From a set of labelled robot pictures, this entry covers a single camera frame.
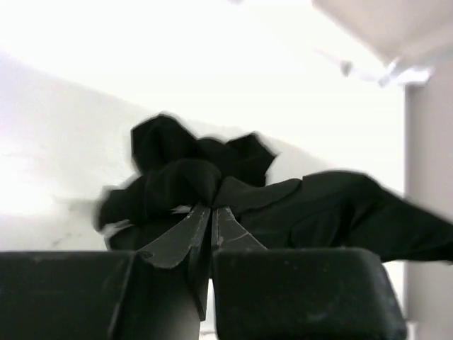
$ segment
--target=black jacket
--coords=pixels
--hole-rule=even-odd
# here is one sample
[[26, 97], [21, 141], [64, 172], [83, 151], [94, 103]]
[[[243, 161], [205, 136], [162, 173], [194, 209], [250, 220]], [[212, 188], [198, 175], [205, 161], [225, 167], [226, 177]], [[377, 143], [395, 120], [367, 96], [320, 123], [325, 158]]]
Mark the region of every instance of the black jacket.
[[453, 226], [402, 200], [366, 174], [326, 171], [265, 185], [275, 159], [255, 134], [197, 139], [168, 115], [132, 129], [140, 177], [105, 193], [97, 230], [128, 220], [114, 249], [139, 249], [185, 217], [179, 206], [229, 206], [270, 249], [360, 247], [382, 261], [453, 261]]

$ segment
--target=white surface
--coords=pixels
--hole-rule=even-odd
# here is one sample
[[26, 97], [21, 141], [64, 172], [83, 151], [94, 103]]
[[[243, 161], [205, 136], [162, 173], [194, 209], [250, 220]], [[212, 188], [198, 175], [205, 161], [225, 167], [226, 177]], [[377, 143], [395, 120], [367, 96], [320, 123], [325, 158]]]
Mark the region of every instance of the white surface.
[[[453, 221], [453, 61], [439, 65], [423, 89], [408, 94], [408, 195]], [[453, 334], [453, 266], [408, 265], [408, 316], [418, 340]]]
[[418, 62], [453, 47], [450, 0], [313, 0], [383, 61]]
[[[130, 176], [129, 129], [162, 109], [201, 135], [267, 135], [272, 181], [340, 167], [403, 192], [403, 91], [302, 58], [250, 8], [16, 4], [0, 48], [42, 71], [0, 55], [2, 249], [104, 249], [83, 201]], [[402, 264], [387, 268], [402, 300]]]

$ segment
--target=black plastic block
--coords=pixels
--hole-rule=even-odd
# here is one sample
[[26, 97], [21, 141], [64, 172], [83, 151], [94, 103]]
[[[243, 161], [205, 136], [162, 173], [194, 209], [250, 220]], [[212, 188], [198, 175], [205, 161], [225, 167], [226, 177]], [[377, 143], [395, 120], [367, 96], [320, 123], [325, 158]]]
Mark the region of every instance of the black plastic block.
[[379, 258], [361, 249], [218, 251], [220, 340], [404, 340]]
[[0, 253], [0, 339], [198, 340], [209, 218], [199, 205], [137, 252]]

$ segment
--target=black cloth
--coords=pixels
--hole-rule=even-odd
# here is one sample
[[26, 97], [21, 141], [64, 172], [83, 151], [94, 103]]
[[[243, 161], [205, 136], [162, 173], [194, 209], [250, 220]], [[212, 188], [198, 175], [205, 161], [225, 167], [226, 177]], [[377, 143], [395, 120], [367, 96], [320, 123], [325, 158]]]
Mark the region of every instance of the black cloth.
[[158, 115], [132, 130], [140, 177], [109, 191], [97, 225], [129, 220], [113, 249], [139, 249], [182, 220], [178, 206], [229, 206], [264, 246], [360, 247], [382, 261], [453, 261], [453, 226], [353, 171], [325, 171], [265, 185], [275, 155], [255, 134], [197, 139]]

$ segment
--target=blurry black object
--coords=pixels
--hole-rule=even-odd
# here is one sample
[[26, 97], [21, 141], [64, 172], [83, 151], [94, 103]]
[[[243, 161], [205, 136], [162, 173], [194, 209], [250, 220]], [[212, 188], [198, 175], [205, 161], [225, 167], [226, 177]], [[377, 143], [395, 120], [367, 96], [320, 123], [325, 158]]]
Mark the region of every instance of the blurry black object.
[[198, 340], [209, 219], [198, 205], [139, 251], [0, 253], [0, 339]]
[[384, 267], [363, 249], [267, 250], [229, 208], [212, 217], [220, 340], [404, 340]]
[[96, 216], [98, 231], [124, 221], [131, 225], [109, 241], [118, 250], [138, 249], [168, 230], [183, 217], [173, 211], [181, 205], [212, 206], [227, 176], [264, 186], [275, 158], [253, 133], [225, 143], [198, 139], [166, 114], [134, 127], [131, 144], [139, 177], [106, 191]]
[[99, 203], [98, 230], [130, 224], [108, 240], [111, 249], [139, 249], [184, 217], [174, 208], [201, 202], [230, 207], [269, 249], [359, 247], [382, 261], [453, 261], [452, 224], [366, 174], [325, 171], [264, 186], [275, 155], [257, 135], [196, 139], [158, 115], [132, 130], [132, 153], [140, 177]]

